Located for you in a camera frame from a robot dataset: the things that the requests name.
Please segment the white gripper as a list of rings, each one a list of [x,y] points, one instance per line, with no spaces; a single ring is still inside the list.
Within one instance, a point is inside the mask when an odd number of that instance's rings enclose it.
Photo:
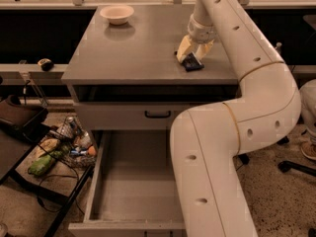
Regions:
[[[196,43],[202,43],[197,47],[196,57],[202,60],[211,50],[213,39],[216,32],[213,25],[205,26],[200,24],[194,17],[190,16],[188,23],[188,35],[184,36],[177,50],[176,57],[180,63],[184,61],[187,55],[192,51],[192,40]]]

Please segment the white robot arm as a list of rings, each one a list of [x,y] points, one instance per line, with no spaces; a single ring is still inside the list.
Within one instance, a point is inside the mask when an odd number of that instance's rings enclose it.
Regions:
[[[213,25],[240,84],[238,99],[181,112],[171,159],[188,237],[258,237],[233,158],[288,135],[300,95],[287,65],[237,0],[197,0],[192,25]]]

